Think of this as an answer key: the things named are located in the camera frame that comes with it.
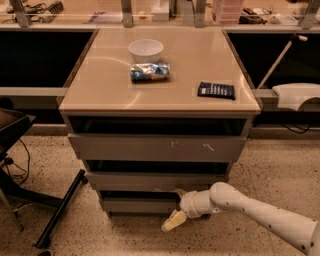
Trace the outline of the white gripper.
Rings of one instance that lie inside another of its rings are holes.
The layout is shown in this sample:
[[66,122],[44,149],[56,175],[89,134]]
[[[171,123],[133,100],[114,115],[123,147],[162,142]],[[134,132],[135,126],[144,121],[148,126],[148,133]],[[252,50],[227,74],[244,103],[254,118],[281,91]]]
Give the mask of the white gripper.
[[180,209],[174,210],[169,218],[162,224],[161,230],[168,232],[182,225],[187,217],[194,219],[204,215],[211,215],[214,210],[214,204],[210,199],[210,193],[205,191],[187,192],[183,189],[176,189],[180,201]]

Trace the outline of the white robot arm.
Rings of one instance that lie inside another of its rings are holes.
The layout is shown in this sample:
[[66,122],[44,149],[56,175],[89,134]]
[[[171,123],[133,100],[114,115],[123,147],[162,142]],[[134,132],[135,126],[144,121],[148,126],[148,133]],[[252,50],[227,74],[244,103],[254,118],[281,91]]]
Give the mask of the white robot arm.
[[318,220],[249,198],[224,182],[217,182],[204,191],[177,189],[177,194],[180,209],[174,210],[163,223],[164,232],[182,225],[187,218],[238,211],[306,256],[320,256]]

